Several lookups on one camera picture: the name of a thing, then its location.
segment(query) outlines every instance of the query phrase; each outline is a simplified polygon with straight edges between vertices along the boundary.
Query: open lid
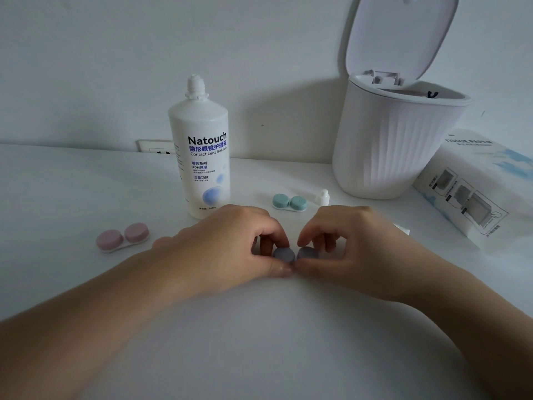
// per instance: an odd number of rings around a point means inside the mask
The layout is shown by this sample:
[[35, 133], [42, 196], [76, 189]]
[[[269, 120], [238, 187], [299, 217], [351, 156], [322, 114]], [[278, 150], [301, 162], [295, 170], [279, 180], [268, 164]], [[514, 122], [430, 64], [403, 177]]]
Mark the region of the open lid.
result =
[[361, 0], [353, 21], [346, 69], [417, 79], [442, 44], [459, 0]]

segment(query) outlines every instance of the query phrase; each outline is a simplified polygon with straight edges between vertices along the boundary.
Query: wall outlet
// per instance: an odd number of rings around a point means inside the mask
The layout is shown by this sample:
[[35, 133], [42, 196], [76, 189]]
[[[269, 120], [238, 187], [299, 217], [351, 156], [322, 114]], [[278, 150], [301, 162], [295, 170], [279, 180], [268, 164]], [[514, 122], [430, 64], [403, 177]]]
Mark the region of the wall outlet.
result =
[[139, 150], [143, 153], [174, 154], [172, 140], [137, 140]]

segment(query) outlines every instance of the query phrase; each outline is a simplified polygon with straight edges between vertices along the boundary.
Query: white table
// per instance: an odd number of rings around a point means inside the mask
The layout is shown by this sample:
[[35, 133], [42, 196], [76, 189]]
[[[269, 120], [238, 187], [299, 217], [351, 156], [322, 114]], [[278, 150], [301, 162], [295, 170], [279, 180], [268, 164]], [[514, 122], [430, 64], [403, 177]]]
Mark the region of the white table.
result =
[[[316, 212], [276, 211], [275, 193], [370, 204], [426, 247], [533, 314], [531, 257], [483, 255], [413, 189], [395, 201], [343, 193], [329, 165], [231, 161], [233, 202], [266, 208], [292, 247]], [[96, 236], [133, 222], [151, 240], [195, 222], [175, 157], [0, 146], [0, 319], [104, 272], [149, 243], [100, 253]], [[98, 399], [485, 398], [448, 338], [422, 314], [301, 278], [250, 283], [157, 316], [81, 394]]]

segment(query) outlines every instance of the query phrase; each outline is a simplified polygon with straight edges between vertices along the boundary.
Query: tissue paper package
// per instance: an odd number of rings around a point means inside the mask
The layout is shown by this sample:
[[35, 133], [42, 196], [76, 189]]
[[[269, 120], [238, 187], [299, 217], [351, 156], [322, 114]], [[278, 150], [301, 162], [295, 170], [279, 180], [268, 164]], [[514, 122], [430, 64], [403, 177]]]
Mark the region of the tissue paper package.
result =
[[487, 253], [532, 252], [533, 159], [454, 129], [414, 187]]

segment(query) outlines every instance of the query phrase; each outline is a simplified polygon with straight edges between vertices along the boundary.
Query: person's left arm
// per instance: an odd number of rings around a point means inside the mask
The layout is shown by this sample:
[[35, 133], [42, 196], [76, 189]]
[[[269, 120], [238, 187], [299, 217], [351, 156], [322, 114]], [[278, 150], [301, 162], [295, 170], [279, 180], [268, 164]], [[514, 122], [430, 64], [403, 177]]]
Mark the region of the person's left arm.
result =
[[[261, 254], [251, 247], [261, 236]], [[83, 285], [0, 323], [0, 398], [66, 399], [166, 306], [254, 278], [289, 276], [264, 209], [228, 205]]]

